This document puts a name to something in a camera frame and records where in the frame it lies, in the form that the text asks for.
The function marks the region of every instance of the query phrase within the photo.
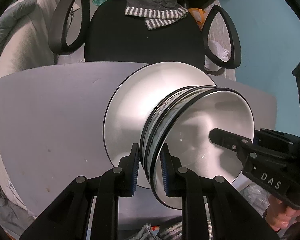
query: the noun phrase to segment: table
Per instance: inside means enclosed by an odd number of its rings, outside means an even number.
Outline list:
[[[38,216],[77,176],[101,176],[112,168],[103,143],[106,107],[117,87],[143,63],[86,62],[52,65],[0,78],[0,153],[26,207]],[[223,77],[216,85],[241,93],[255,129],[274,129],[276,99]],[[180,216],[150,189],[137,187],[119,199],[119,229],[160,224]]]

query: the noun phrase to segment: black armrest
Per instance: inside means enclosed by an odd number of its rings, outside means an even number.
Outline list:
[[[231,57],[226,62],[224,62],[216,55],[214,55],[208,45],[209,30],[211,28],[212,21],[218,12],[221,14],[223,20],[225,21],[229,33],[230,44],[231,44]],[[202,36],[204,42],[204,52],[205,55],[208,57],[208,59],[210,59],[214,64],[223,68],[234,69],[239,67],[241,63],[241,46],[240,46],[239,36],[233,21],[231,20],[230,16],[223,8],[221,8],[218,5],[212,7],[210,13],[208,14],[204,22],[202,28]]]
[[[50,24],[48,44],[51,51],[59,55],[69,55],[75,52],[84,42],[90,24],[90,1],[81,0],[81,28],[77,39],[71,44],[66,43],[67,21],[75,0],[61,0]]]

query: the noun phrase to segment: screw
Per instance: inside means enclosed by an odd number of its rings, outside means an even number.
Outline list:
[[[179,171],[180,173],[186,173],[186,172],[188,171],[188,169],[187,169],[186,167],[180,167],[180,168],[178,169],[178,171]]]
[[[84,176],[79,176],[75,179],[76,183],[83,183],[86,180]]]
[[[214,179],[216,182],[219,182],[219,183],[222,183],[225,181],[225,178],[222,176],[216,176]]]
[[[122,171],[122,168],[120,168],[120,167],[115,167],[112,169],[113,173],[120,173],[121,171]]]
[[[250,155],[251,158],[254,158],[254,159],[257,157],[256,153],[250,153],[249,155]]]

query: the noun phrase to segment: black office chair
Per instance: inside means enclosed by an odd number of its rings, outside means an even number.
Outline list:
[[[204,69],[205,55],[216,65],[233,69],[241,63],[240,41],[236,28],[221,7],[210,11],[203,30],[189,14],[172,25],[148,30],[144,18],[126,16],[126,0],[107,0],[90,21],[90,2],[82,2],[81,29],[77,39],[66,43],[66,22],[75,0],[61,0],[53,14],[49,32],[49,46],[53,53],[68,55],[83,43],[85,61],[122,61],[157,63],[178,61]],[[186,0],[190,7],[201,7],[208,0]],[[231,57],[227,62],[215,56],[208,46],[208,34],[217,13],[223,17],[231,43]]]

